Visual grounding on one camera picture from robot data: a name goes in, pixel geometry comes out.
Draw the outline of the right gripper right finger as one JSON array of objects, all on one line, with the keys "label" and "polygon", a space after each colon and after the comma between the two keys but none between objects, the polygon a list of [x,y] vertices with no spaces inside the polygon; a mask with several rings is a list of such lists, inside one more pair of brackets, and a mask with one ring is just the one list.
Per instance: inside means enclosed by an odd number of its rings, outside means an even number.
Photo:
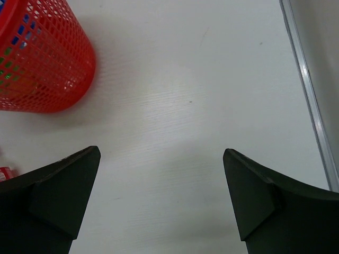
[{"label": "right gripper right finger", "polygon": [[267,168],[234,149],[223,155],[248,253],[338,253],[338,193]]}]

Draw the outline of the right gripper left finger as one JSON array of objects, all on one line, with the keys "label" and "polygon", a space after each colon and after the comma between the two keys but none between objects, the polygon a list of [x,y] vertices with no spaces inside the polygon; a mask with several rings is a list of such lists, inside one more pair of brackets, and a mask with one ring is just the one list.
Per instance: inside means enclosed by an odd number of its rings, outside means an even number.
[{"label": "right gripper left finger", "polygon": [[90,146],[1,182],[1,253],[69,253],[100,159]]}]

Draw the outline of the red label cola bottle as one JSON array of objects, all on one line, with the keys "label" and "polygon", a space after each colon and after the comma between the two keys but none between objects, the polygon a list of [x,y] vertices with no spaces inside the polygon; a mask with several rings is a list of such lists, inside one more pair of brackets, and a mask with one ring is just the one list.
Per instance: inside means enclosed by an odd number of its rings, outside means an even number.
[{"label": "red label cola bottle", "polygon": [[13,172],[9,167],[0,167],[0,182],[14,178]]}]

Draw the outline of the green soda bottle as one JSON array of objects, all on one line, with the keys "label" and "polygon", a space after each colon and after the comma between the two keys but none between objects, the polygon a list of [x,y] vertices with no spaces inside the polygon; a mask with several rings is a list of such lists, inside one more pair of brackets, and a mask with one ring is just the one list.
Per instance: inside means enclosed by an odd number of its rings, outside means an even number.
[{"label": "green soda bottle", "polygon": [[1,54],[1,86],[8,87],[11,83],[18,81],[20,76],[20,66],[14,60],[13,49],[6,48]]}]

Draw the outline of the blue label water bottle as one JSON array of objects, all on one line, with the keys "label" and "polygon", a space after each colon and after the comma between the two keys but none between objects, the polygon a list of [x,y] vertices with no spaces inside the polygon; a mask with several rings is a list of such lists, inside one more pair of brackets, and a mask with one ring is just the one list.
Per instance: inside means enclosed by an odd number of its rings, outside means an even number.
[{"label": "blue label water bottle", "polygon": [[22,20],[22,24],[19,26],[16,35],[11,41],[11,45],[19,45],[20,49],[24,49],[33,36],[35,25],[36,22],[30,18],[29,14],[25,14]]}]

